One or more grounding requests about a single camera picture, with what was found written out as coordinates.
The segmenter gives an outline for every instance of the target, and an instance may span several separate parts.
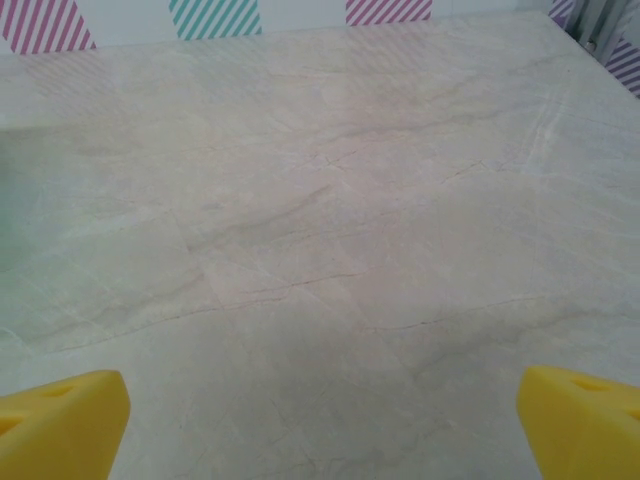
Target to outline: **diagonal stripe pattern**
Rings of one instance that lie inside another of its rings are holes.
[[[620,39],[606,67],[631,93],[640,97],[640,48]]]
[[[169,11],[182,40],[262,33],[258,0],[171,0]]]
[[[347,0],[347,25],[428,20],[432,4],[433,0]]]
[[[549,16],[561,28],[565,28],[575,3],[575,0],[553,0],[551,10],[549,10]]]
[[[96,48],[73,0],[0,0],[0,29],[22,55]]]

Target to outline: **marble tile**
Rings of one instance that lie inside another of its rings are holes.
[[[640,105],[543,14],[0,85],[0,394],[121,370],[114,479],[539,478],[528,365],[640,383]]]

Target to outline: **hole in yellow foam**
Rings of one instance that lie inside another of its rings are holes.
[[[22,417],[0,417],[0,437],[20,424],[24,418]]]
[[[609,390],[609,387],[605,387],[603,385],[596,385],[593,382],[589,382],[587,380],[577,379],[574,380],[573,383],[584,390],[589,390],[590,392],[606,392]]]
[[[71,385],[66,385],[64,387],[51,389],[48,392],[43,393],[42,396],[43,397],[61,397],[62,395],[70,392],[71,390],[73,390],[73,387]]]

